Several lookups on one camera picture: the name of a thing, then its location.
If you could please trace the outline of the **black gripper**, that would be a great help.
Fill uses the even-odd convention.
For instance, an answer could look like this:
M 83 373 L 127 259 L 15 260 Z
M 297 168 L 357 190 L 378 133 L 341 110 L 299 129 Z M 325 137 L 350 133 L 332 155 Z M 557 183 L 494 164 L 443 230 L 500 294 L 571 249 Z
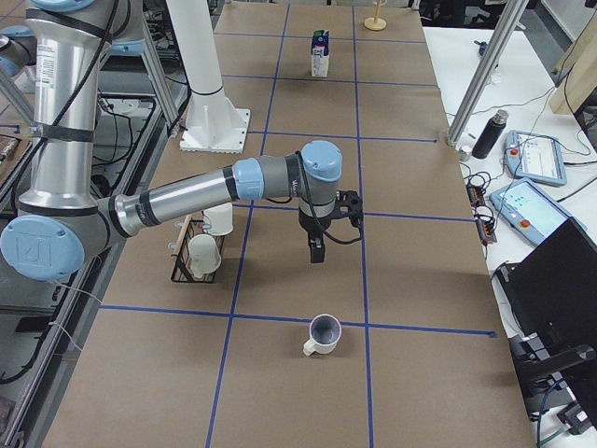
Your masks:
M 329 207 L 324 216 L 313 217 L 306 204 L 299 206 L 298 222 L 308 235 L 311 263 L 323 263 L 325 261 L 324 234 L 331 225 L 332 219 L 339 216 L 339 211 L 340 209 L 335 205 Z

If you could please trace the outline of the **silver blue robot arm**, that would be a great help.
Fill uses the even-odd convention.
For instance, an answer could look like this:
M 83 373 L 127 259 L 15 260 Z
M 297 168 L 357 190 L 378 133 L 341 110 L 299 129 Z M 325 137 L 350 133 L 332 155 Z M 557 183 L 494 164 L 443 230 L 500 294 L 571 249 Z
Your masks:
M 113 47 L 147 47 L 139 1 L 31 1 L 36 40 L 29 188 L 2 230 L 1 254 L 19 274 L 57 281 L 144 228 L 239 200 L 298 198 L 312 262 L 325 258 L 323 230 L 339 215 L 340 149 L 314 140 L 295 154 L 236 161 L 127 196 L 90 192 L 99 73 Z

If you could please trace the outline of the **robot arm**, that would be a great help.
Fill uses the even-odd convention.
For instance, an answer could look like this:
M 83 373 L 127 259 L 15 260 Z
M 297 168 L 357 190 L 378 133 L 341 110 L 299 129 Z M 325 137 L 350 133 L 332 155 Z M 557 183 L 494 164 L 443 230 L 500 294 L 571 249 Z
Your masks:
M 36 38 L 24 25 L 1 30 L 1 70 L 8 77 L 16 76 L 24 67 L 36 65 Z

